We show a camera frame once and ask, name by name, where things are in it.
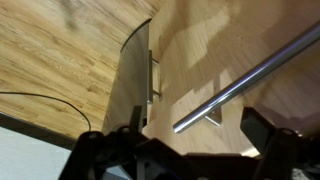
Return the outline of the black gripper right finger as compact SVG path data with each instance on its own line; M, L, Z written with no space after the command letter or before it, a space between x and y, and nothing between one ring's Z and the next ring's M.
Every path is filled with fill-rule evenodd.
M301 136L288 128L276 128L258 111L245 107L240 129L260 153L255 180L292 180L294 169L311 180L320 180L320 138Z

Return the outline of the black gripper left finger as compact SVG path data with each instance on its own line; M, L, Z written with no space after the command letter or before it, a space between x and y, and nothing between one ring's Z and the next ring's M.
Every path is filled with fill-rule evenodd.
M182 180L172 150L130 126L108 135L85 132L78 138L58 180L102 180L119 166L132 180Z

